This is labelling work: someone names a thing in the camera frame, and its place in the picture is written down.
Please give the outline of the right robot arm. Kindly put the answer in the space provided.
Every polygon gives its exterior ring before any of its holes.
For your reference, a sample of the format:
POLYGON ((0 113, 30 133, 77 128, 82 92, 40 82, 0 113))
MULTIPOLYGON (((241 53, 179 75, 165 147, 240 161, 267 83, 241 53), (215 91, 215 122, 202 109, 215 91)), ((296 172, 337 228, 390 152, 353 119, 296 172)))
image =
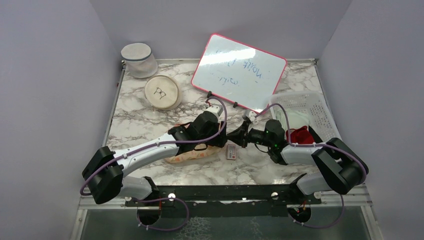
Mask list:
POLYGON ((279 165, 314 165, 318 172, 298 177, 290 184, 289 199, 300 204, 315 192, 334 191, 347 194, 362 184, 369 169, 366 164, 339 138, 313 144, 289 143, 287 133, 278 120, 268 120, 263 130, 249 128, 244 121, 226 138, 245 148, 248 144, 267 147, 270 159, 279 165))

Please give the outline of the floral mesh laundry bag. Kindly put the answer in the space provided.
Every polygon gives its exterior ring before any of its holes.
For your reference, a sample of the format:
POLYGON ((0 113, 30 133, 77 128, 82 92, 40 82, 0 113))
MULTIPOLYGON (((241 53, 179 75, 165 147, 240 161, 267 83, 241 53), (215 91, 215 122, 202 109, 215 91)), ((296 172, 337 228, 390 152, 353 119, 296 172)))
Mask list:
POLYGON ((222 148, 218 146, 206 146, 205 144, 201 144, 192 151, 181 153, 177 156, 167 157, 164 160, 169 164, 179 164, 188 160, 205 158, 217 154, 221 150, 222 148))

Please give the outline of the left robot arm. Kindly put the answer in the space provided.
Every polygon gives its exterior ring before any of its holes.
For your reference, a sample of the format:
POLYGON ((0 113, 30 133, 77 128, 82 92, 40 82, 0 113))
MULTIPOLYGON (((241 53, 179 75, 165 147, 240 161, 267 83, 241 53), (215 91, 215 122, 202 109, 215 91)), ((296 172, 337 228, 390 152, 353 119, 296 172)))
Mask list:
POLYGON ((198 145, 225 135, 226 121, 219 121, 226 110, 218 105, 208 107, 194 121, 172 127, 167 133, 144 144, 112 151, 99 148, 82 171, 84 187, 88 187, 96 204, 104 204, 117 196, 135 194, 144 205, 157 200, 154 183, 147 177, 129 179, 135 170, 158 160, 192 152, 198 145))

